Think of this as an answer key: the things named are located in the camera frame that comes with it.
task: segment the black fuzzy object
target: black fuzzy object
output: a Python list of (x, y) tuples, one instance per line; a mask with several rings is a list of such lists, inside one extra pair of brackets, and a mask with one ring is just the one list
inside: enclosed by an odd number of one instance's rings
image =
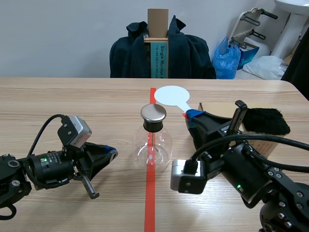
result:
[(248, 109), (243, 119), (247, 131), (263, 134), (286, 135), (290, 127), (277, 109), (254, 108)]

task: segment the silver lid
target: silver lid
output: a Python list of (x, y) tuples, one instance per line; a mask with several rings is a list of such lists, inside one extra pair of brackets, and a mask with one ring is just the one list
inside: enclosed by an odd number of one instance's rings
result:
[(162, 105), (148, 104), (141, 109), (140, 115), (147, 122), (162, 122), (166, 117), (166, 110)]

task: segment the white round sign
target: white round sign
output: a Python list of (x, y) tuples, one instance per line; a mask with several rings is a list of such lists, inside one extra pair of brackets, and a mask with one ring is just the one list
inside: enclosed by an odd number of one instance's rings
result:
[(191, 109), (187, 104), (190, 94), (188, 90), (180, 86), (161, 87), (155, 92), (154, 98), (163, 105), (178, 106), (184, 112)]

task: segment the black jacket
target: black jacket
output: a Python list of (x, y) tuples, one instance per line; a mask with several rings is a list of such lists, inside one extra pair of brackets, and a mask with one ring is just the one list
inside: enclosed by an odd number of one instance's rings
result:
[[(180, 32), (185, 24), (173, 17), (169, 26), (169, 78), (216, 79), (205, 40)], [(147, 23), (131, 23), (128, 37), (119, 39), (111, 48), (111, 78), (150, 78), (144, 45)]]
[(309, 100), (309, 29), (296, 49), (282, 80), (292, 83)]

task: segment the gray wall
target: gray wall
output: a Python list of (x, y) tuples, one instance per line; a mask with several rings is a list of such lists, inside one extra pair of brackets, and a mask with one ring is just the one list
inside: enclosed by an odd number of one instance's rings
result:
[(169, 8), (170, 20), (176, 15), (184, 33), (205, 39), (212, 56), (239, 14), (260, 1), (2, 0), (0, 76), (109, 77), (112, 44), (129, 23), (147, 21), (147, 8)]

